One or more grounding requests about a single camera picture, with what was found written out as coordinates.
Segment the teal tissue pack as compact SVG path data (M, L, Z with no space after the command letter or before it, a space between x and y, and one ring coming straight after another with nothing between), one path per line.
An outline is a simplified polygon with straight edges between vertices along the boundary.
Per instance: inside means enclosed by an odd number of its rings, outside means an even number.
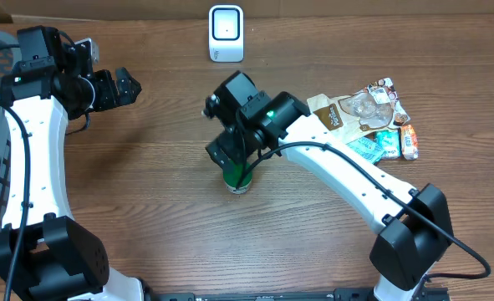
M375 142L384 151L381 156L384 160L395 160L400 158L400 133L397 130L381 130L374 134Z

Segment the teal snack packet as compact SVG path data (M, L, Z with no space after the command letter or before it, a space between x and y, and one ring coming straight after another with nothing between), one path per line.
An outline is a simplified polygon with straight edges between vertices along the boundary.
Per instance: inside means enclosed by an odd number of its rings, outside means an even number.
M372 164L380 161L385 154L382 146L367 137L360 137L351 141L347 146Z

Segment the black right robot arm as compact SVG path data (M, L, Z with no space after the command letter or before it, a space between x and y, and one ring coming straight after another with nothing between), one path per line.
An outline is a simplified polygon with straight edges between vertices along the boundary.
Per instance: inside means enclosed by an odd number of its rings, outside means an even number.
M417 189L368 162L338 141L292 94L275 97L243 72L225 79L206 98L203 115L222 133L206 146L233 192L245 189L256 166L282 156L313 173L340 195L375 235L369 258L379 272L371 288L336 288L332 300L446 300L432 288L433 266L454 235L445 194L431 184Z

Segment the green lid white jar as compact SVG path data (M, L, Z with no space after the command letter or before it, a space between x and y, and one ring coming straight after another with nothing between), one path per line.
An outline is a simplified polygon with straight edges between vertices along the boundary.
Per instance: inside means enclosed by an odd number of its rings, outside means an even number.
M243 172L246 171L249 166L250 165L247 164L246 167L243 167L242 164L232 163L232 169L223 172L223 180L229 192L233 194L243 194L249 190L250 185L252 184L252 173L250 172L245 176L243 175Z

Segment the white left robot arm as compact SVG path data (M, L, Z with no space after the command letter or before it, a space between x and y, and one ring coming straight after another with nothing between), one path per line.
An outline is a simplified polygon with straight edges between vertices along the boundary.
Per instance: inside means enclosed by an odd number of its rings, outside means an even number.
M21 58L2 77L10 184L0 231L4 295L22 300L148 300L138 279L109 265L104 244L72 215L64 142L71 120L133 104L140 83L125 68L94 70L98 49L52 27L17 33Z

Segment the orange snack packet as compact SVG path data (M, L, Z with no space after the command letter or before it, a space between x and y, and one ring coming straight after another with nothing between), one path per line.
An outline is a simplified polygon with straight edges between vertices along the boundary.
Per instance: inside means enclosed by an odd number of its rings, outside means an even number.
M419 158L418 140L412 125L404 125L400 128L401 154L408 161Z

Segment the beige brown snack pouch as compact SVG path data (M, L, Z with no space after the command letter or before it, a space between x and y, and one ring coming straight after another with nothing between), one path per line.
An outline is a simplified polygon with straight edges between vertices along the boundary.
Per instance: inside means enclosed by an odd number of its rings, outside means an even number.
M398 130L410 121L390 78L374 81L350 95L330 98L318 94L308 98L307 104L344 144L376 131Z

